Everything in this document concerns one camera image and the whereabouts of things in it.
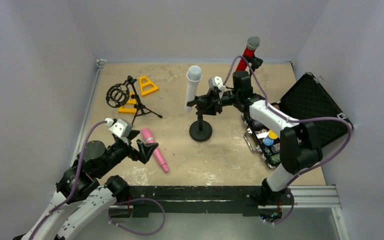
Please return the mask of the black round-base mic stand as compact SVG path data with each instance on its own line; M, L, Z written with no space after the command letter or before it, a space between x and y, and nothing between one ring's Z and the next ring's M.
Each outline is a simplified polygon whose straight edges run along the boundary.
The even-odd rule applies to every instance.
M247 61L247 70L249 73L249 76L251 77L253 73L263 64L263 60L261 58L256 57L255 55L250 57L250 56L245 56L244 57Z

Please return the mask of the pink toy microphone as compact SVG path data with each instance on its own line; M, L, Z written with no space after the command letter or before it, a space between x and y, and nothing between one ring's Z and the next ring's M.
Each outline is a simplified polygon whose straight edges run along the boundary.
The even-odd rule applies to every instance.
M140 132L141 132L143 139L146 141L146 143L148 143L148 144L156 143L152 132L147 127L142 128L140 130ZM152 154L153 154L155 160L157 161L158 165L160 166L160 168L163 170L164 173L167 174L170 171L170 169L169 169L167 161L166 161L165 157L163 156L161 150L157 147L153 151Z

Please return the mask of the red glitter microphone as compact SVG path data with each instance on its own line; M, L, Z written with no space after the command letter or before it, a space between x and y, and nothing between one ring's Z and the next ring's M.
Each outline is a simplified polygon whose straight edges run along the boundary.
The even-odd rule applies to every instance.
M247 39L246 48L242 54L244 58L255 58L255 51L260 46L260 37L257 35L253 35ZM246 62L241 59L239 64L237 65L236 71L245 71L247 68Z

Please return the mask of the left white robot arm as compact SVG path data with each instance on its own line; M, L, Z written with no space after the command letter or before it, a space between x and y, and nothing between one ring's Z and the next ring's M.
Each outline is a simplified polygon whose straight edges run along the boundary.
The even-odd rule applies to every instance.
M126 158L144 164L150 160L159 144L139 139L138 148L134 148L132 139L138 134L138 130L131 130L129 136L115 135L110 146L98 140L84 142L73 166L56 183L44 213L28 232L15 239L73 240L110 206L125 205L131 213L133 203L146 201L144 196L134 198L131 186L119 175L109 177L104 185L98 181Z

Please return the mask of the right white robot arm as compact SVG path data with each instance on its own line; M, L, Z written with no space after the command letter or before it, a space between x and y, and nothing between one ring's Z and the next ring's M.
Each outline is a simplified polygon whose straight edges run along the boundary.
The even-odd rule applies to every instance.
M212 77L208 85L205 95L187 102L189 107L196 107L198 133L206 129L203 116L220 114L225 106L234 106L245 117L272 131L279 140L280 163L273 174L262 181L260 190L249 197L263 206L278 203L293 178L323 158L314 122L293 118L276 109L267 98L254 92L247 71L233 73L233 87L226 87L219 77Z

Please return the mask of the white toy microphone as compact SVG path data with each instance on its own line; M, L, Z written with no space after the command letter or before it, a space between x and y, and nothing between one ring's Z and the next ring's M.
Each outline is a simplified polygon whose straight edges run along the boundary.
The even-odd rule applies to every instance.
M197 65L192 65L186 73L187 87L184 102L184 111L186 113L192 110L192 107L188 106L188 103L195 99L197 87L202 77L202 69Z

